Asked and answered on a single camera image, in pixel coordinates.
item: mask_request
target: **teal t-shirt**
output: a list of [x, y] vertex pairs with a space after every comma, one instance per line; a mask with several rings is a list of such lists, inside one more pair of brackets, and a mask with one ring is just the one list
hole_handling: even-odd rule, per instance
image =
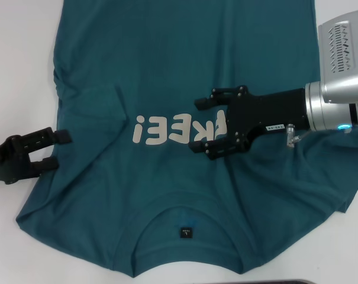
[[65, 0], [54, 66], [73, 143], [55, 147], [60, 168], [17, 222], [60, 251], [130, 276], [184, 260], [244, 273], [358, 189], [358, 129], [292, 151], [266, 135], [214, 161], [187, 145], [225, 134], [223, 108], [193, 104], [212, 88], [265, 95], [319, 79], [313, 0]]

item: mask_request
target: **blue led light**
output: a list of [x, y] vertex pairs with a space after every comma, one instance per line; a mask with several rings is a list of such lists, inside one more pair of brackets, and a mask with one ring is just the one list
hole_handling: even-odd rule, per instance
[[341, 124], [338, 126], [338, 129], [347, 129], [347, 128], [351, 128], [350, 124]]

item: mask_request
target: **clothing label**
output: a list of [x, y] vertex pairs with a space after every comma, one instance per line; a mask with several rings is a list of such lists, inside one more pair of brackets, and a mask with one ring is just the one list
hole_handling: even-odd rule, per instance
[[271, 130], [285, 129], [285, 126], [283, 124], [278, 124], [278, 125], [266, 126], [266, 128], [268, 131], [271, 131]]
[[180, 238], [192, 238], [193, 231], [192, 228], [181, 228], [180, 229]]

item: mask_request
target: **white lettering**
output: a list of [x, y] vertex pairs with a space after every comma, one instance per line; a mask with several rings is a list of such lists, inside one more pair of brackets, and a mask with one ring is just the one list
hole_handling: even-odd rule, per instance
[[182, 120], [182, 123], [174, 123], [172, 124], [172, 129], [181, 130], [182, 134], [171, 133], [169, 137], [171, 140], [188, 144], [189, 143], [189, 135], [191, 133], [191, 120], [192, 116], [190, 114], [178, 114], [173, 117], [174, 120]]
[[223, 135], [226, 133], [227, 133], [227, 126], [226, 126], [225, 112], [220, 110], [217, 112], [217, 120], [215, 121], [214, 139], [216, 139], [218, 135]]
[[[143, 123], [144, 122], [144, 117], [141, 115], [137, 116], [137, 121], [139, 123]], [[133, 135], [133, 142], [134, 143], [139, 143], [141, 141], [141, 136], [142, 136], [142, 131], [143, 131], [143, 126], [140, 124], [136, 124], [136, 126], [134, 127], [134, 135]]]
[[147, 129], [149, 134], [158, 134], [158, 138], [148, 138], [147, 145], [159, 145], [167, 141], [167, 118], [165, 117], [150, 117], [150, 123], [158, 123], [158, 126]]
[[266, 126], [266, 129], [267, 129], [268, 131], [276, 130], [276, 129], [285, 129], [285, 126], [284, 126], [283, 124], [270, 125], [270, 126]]
[[198, 131], [198, 134], [195, 136], [195, 141], [200, 141], [203, 138], [207, 138], [207, 141], [213, 140], [213, 135], [214, 135], [213, 122], [207, 121], [206, 124], [207, 129], [202, 127], [202, 125], [198, 121], [194, 121], [192, 125]]

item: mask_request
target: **white table surface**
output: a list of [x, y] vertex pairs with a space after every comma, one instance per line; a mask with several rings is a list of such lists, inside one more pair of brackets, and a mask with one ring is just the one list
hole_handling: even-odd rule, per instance
[[[0, 0], [0, 144], [14, 134], [55, 127], [53, 45], [63, 0]], [[316, 0], [317, 23], [358, 9], [358, 0]], [[33, 159], [47, 157], [51, 148]], [[358, 193], [347, 214], [335, 213], [263, 267], [244, 275], [179, 262], [135, 279], [63, 254], [22, 232], [15, 217], [35, 180], [0, 182], [0, 284], [211, 283], [307, 279], [358, 284]]]

